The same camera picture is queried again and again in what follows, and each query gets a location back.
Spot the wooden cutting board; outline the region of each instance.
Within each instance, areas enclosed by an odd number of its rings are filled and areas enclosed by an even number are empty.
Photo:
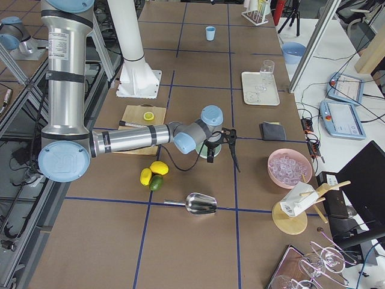
[[[151,111],[155,118],[151,121],[143,119],[144,113]],[[165,107],[154,107],[152,105],[127,105],[122,120],[130,123],[137,123],[139,125],[162,125],[166,115]],[[119,126],[118,129],[132,129],[130,126]],[[128,152],[115,152],[119,154],[134,154],[134,155],[156,155],[158,151],[157,146],[144,149],[136,149]]]

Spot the bowl of ice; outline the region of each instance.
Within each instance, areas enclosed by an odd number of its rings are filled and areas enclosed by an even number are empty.
[[[293,149],[278,149],[267,161],[267,171],[271,180],[282,188],[294,188],[298,182],[309,182],[312,165],[301,153]]]

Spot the black tripod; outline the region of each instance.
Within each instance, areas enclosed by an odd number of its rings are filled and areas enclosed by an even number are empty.
[[[284,22],[284,24],[279,28],[278,33],[281,33],[282,29],[286,26],[286,24],[290,21],[289,26],[291,27],[294,23],[294,19],[297,18],[297,36],[300,35],[300,12],[298,11],[301,4],[301,0],[293,0],[292,12]]]

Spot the blue cable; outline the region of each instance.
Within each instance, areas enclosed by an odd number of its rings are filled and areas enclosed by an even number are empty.
[[[366,261],[368,260],[368,257],[369,255],[371,254],[371,252],[374,250],[374,248],[378,245],[378,244],[381,244],[381,242],[378,242],[377,244],[373,245],[369,252],[367,252],[366,256],[365,256],[365,259],[363,261],[363,264],[362,264],[362,268],[361,268],[361,271],[360,271],[360,275],[359,275],[359,279],[357,280],[357,286],[356,286],[356,289],[359,289],[359,284],[360,284],[360,279],[361,279],[361,276],[363,274],[363,269],[365,268],[365,264],[366,264]]]

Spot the blue joint cap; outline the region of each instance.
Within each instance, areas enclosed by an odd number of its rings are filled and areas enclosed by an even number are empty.
[[[6,18],[1,19],[1,23],[6,25],[6,24],[18,24],[18,23],[23,23],[23,22],[17,16],[10,16],[10,17],[6,17]]]
[[[55,182],[72,182],[90,165],[90,155],[74,141],[60,140],[45,146],[38,156],[42,173]]]
[[[174,144],[185,155],[193,151],[197,146],[194,139],[185,132],[175,135]]]
[[[19,39],[9,34],[0,34],[0,43],[5,49],[14,50],[19,47]]]
[[[94,0],[47,0],[56,9],[68,13],[82,13],[94,5]]]
[[[202,109],[200,114],[202,121],[210,126],[218,126],[223,123],[223,113],[222,110],[216,105],[208,105]]]

